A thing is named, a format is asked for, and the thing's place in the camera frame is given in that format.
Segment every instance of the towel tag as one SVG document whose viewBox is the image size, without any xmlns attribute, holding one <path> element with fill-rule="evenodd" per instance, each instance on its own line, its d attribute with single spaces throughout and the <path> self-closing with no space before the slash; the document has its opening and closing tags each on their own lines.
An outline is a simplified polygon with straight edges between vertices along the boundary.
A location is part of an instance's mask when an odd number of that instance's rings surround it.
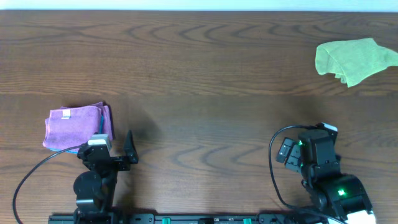
<svg viewBox="0 0 398 224">
<path fill-rule="evenodd" d="M 70 110 L 63 110 L 62 119 L 69 119 L 69 118 L 70 118 Z"/>
</svg>

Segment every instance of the folded purple cloth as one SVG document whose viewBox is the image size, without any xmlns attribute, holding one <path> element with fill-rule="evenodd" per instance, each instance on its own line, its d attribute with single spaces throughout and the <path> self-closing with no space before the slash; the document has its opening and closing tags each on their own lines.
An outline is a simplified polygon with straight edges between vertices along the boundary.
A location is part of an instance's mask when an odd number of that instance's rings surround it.
<svg viewBox="0 0 398 224">
<path fill-rule="evenodd" d="M 51 110 L 50 117 L 45 120 L 46 132 L 43 146 L 59 151 L 87 142 L 94 133 L 108 134 L 112 139 L 112 125 L 109 107 L 102 102 L 79 108 L 61 107 Z"/>
<path fill-rule="evenodd" d="M 104 118 L 103 127 L 102 127 L 102 134 L 108 134 L 109 140 L 113 140 L 112 135 L 112 124 L 111 124 L 111 113 L 109 112 L 109 107 L 105 106 L 103 102 L 95 103 L 90 106 L 96 106 L 101 109 L 101 114 Z"/>
</svg>

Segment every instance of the wood grain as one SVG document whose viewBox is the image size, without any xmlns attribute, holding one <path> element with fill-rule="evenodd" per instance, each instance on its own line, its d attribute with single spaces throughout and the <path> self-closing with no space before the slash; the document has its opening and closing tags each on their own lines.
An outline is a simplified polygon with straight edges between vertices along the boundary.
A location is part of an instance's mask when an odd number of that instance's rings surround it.
<svg viewBox="0 0 398 224">
<path fill-rule="evenodd" d="M 15 223 L 16 186 L 51 154 L 42 147 L 49 110 L 105 101 L 113 153 L 132 129 L 140 155 L 119 174 L 115 205 L 125 210 L 285 210 L 269 139 L 287 124 L 324 121 L 339 127 L 342 169 L 361 179 L 379 223 L 398 223 L 397 67 L 348 89 L 314 66 L 319 44 L 364 37 L 398 50 L 398 14 L 1 11 L 0 222 Z M 83 171 L 71 154 L 39 168 L 18 197 L 22 220 L 74 211 Z M 309 203 L 300 176 L 280 164 L 275 176 L 286 201 Z"/>
</svg>

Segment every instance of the wire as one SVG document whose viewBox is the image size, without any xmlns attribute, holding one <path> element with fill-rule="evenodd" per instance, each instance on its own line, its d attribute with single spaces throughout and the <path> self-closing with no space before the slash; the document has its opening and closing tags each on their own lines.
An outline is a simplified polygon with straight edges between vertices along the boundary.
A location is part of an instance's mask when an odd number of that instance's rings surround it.
<svg viewBox="0 0 398 224">
<path fill-rule="evenodd" d="M 284 127 L 284 128 L 281 128 L 279 131 L 277 131 L 277 132 L 274 134 L 274 136 L 271 138 L 271 141 L 269 142 L 269 147 L 268 147 L 269 172 L 271 173 L 272 183 L 274 184 L 274 188 L 275 188 L 276 194 L 278 195 L 278 198 L 279 198 L 280 202 L 282 202 L 282 204 L 284 204 L 286 207 L 288 207 L 288 208 L 290 208 L 290 209 L 293 209 L 293 210 L 296 210 L 296 211 L 298 211 L 298 212 L 308 213 L 308 214 L 311 214 L 311 215 L 316 215 L 316 216 L 319 216 L 319 217 L 327 218 L 327 219 L 333 220 L 333 221 L 338 222 L 338 223 L 341 223 L 341 224 L 347 224 L 347 223 L 344 222 L 344 221 L 341 221 L 341 220 L 339 220 L 339 219 L 337 219 L 337 218 L 335 218 L 335 217 L 331 217 L 331 216 L 329 216 L 329 215 L 322 214 L 322 213 L 320 213 L 320 212 L 316 212 L 316 211 L 313 211 L 313 210 L 310 210 L 310 209 L 300 208 L 300 207 L 297 207 L 297 206 L 289 205 L 288 203 L 286 203 L 286 202 L 282 199 L 282 196 L 280 196 L 279 189 L 278 189 L 278 186 L 276 185 L 276 181 L 275 181 L 275 177 L 274 177 L 274 171 L 272 170 L 271 149 L 272 149 L 272 143 L 274 142 L 274 140 L 275 140 L 275 138 L 278 136 L 278 134 L 280 134 L 282 131 L 285 131 L 285 130 L 291 129 L 291 128 L 312 129 L 312 126 L 305 126 L 305 125 L 291 125 L 291 126 L 286 126 L 286 127 Z"/>
<path fill-rule="evenodd" d="M 61 153 L 63 153 L 63 152 L 67 152 L 67 151 L 72 150 L 72 149 L 77 149 L 77 148 L 79 148 L 79 147 L 80 147 L 80 146 L 69 147 L 69 148 L 67 148 L 67 149 L 58 151 L 58 152 L 52 154 L 51 156 L 48 156 L 47 158 L 43 159 L 42 162 L 38 163 L 35 167 L 33 167 L 33 169 L 30 170 L 29 173 L 27 173 L 26 176 L 21 180 L 21 182 L 19 183 L 17 189 L 16 189 L 15 192 L 14 192 L 14 198 L 12 199 L 12 211 L 14 212 L 15 219 L 17 220 L 17 222 L 18 222 L 19 224 L 23 224 L 23 222 L 21 221 L 21 219 L 20 219 L 19 216 L 18 216 L 16 202 L 17 202 L 17 195 L 18 195 L 19 189 L 21 188 L 22 184 L 24 184 L 25 180 L 26 180 L 37 168 L 39 168 L 39 166 L 41 166 L 43 163 L 47 162 L 49 159 L 51 159 L 51 158 L 53 158 L 53 157 L 55 157 L 55 156 L 57 156 L 57 155 L 59 155 L 59 154 L 61 154 Z"/>
</svg>

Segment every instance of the green microfiber towel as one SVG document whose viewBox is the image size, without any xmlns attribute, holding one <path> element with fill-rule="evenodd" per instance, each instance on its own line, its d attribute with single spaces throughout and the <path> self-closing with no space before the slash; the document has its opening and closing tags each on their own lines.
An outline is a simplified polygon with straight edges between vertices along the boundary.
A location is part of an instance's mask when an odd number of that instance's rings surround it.
<svg viewBox="0 0 398 224">
<path fill-rule="evenodd" d="M 348 87 L 388 66 L 398 66 L 398 53 L 378 46 L 372 38 L 321 44 L 315 57 L 319 75 L 334 73 Z"/>
</svg>

